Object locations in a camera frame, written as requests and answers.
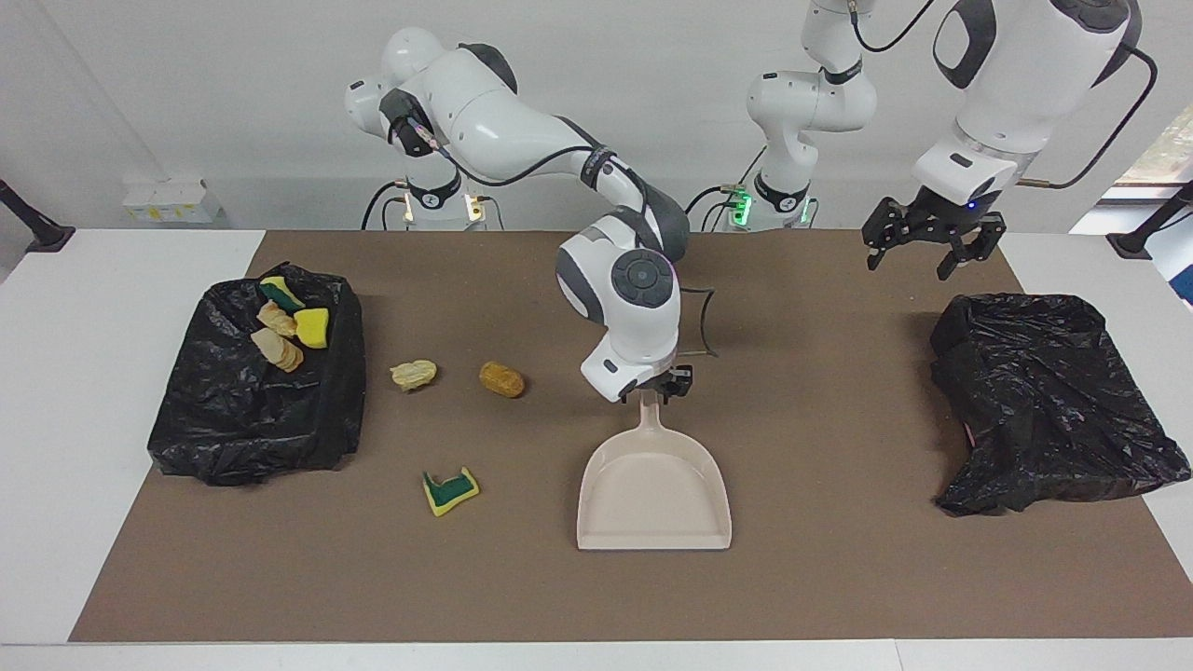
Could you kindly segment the brown table mat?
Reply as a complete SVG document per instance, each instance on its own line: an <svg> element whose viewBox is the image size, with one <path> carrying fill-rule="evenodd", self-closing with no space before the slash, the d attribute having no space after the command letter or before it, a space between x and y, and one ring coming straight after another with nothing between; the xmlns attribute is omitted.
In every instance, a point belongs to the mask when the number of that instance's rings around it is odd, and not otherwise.
<svg viewBox="0 0 1193 671"><path fill-rule="evenodd" d="M367 398L341 469L255 487L150 472L73 641L580 641L697 638L1183 638L1193 583L1139 498L951 517L966 433L931 382L956 294L1015 293L1008 264L937 279L941 250L866 267L854 232L698 235L719 356L665 424L707 447L724 552L580 552L585 462L635 424L579 370L600 332L555 284L560 233L271 232L361 298ZM389 369L434 361L401 392ZM508 399L478 373L523 374ZM480 494L431 513L422 473Z"/></svg>

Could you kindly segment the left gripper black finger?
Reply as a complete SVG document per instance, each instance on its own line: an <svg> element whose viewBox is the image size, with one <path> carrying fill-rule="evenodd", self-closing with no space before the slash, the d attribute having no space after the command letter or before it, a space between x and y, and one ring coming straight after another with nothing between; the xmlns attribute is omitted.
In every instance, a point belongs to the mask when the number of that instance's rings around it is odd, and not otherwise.
<svg viewBox="0 0 1193 671"><path fill-rule="evenodd" d="M947 242L950 251L942 256L938 264L938 281L948 281L956 267L968 261L984 261L995 251L1007 226L1002 216L982 216L979 218L979 234L971 242L965 242L957 226L947 226Z"/></svg>
<svg viewBox="0 0 1193 671"><path fill-rule="evenodd" d="M913 226L916 211L891 197L879 201L863 224L863 242L869 246L869 271L876 271L890 248L917 241Z"/></svg>

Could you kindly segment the small yellow green sponge wedge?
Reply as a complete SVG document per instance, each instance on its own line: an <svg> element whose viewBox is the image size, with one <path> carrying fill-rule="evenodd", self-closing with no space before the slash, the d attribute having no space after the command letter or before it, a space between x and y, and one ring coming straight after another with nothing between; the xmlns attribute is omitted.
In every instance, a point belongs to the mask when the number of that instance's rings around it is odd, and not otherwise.
<svg viewBox="0 0 1193 671"><path fill-rule="evenodd" d="M291 293L285 277L282 275L267 276L264 279L256 281L256 287L259 287L260 293L262 293L268 301L276 303L278 308L285 310L288 314L293 314L295 310L307 309L305 303Z"/></svg>

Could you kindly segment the brown bun piece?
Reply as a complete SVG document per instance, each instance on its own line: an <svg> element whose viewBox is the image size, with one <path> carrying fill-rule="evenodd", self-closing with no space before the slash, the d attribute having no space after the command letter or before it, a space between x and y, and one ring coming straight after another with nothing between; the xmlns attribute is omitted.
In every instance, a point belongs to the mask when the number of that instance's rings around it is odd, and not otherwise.
<svg viewBox="0 0 1193 671"><path fill-rule="evenodd" d="M523 374L496 361L486 362L480 369L478 378L486 390L495 392L499 396L517 399L526 390Z"/></svg>

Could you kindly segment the bright window with frame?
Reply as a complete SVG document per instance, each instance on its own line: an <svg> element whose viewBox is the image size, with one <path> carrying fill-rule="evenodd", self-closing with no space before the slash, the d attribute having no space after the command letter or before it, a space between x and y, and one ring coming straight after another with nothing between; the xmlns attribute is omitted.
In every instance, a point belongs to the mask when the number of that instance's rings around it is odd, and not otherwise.
<svg viewBox="0 0 1193 671"><path fill-rule="evenodd" d="M1193 103L1146 147L1070 233L1130 232L1193 179Z"/></svg>

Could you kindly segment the notched green yellow sponge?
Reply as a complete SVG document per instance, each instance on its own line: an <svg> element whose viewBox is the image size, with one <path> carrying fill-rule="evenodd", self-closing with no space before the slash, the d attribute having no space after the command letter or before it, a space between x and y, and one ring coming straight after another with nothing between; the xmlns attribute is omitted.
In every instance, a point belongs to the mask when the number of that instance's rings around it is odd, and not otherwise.
<svg viewBox="0 0 1193 671"><path fill-rule="evenodd" d="M460 467L459 474L443 481L435 481L429 472L424 472L422 487L431 513L435 517L450 513L460 501L480 494L480 484L466 466Z"/></svg>

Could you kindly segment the beige plastic dustpan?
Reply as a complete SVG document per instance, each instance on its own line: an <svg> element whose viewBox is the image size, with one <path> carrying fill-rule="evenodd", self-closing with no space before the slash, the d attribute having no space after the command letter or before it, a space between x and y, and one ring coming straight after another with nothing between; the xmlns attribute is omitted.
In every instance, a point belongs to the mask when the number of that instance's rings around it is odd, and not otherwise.
<svg viewBox="0 0 1193 671"><path fill-rule="evenodd" d="M727 550L733 509L719 464L690 433L665 427L643 404L585 464L575 538L580 550Z"/></svg>

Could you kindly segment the striped orange bread piece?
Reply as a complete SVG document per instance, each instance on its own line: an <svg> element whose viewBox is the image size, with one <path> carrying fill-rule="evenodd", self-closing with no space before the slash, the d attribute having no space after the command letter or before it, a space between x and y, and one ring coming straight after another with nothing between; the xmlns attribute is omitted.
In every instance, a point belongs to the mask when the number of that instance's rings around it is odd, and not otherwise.
<svg viewBox="0 0 1193 671"><path fill-rule="evenodd" d="M282 371L293 373L304 362L302 349L272 330L259 330L251 334L251 339L266 361Z"/></svg>

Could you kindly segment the black plastic trash bag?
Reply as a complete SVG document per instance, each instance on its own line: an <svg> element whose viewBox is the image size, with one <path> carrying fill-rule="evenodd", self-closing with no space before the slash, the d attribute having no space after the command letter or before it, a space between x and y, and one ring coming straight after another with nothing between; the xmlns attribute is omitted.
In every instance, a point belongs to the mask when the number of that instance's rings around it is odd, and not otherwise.
<svg viewBox="0 0 1193 671"><path fill-rule="evenodd" d="M165 473L214 486L333 469L361 441L366 358L361 302L345 277L282 263L297 297L330 310L327 349L282 371L251 341L259 281L222 281L193 310L146 450Z"/></svg>
<svg viewBox="0 0 1193 671"><path fill-rule="evenodd" d="M1090 302L960 294L931 347L932 381L968 430L968 461L937 495L944 513L1121 500L1193 479Z"/></svg>

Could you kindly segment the white wall socket box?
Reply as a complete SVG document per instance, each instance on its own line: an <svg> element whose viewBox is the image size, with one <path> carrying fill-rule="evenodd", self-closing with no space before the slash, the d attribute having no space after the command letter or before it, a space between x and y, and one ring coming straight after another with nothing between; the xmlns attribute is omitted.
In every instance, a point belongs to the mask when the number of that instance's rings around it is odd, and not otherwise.
<svg viewBox="0 0 1193 671"><path fill-rule="evenodd" d="M122 207L138 224L214 224L225 211L200 179L132 184Z"/></svg>

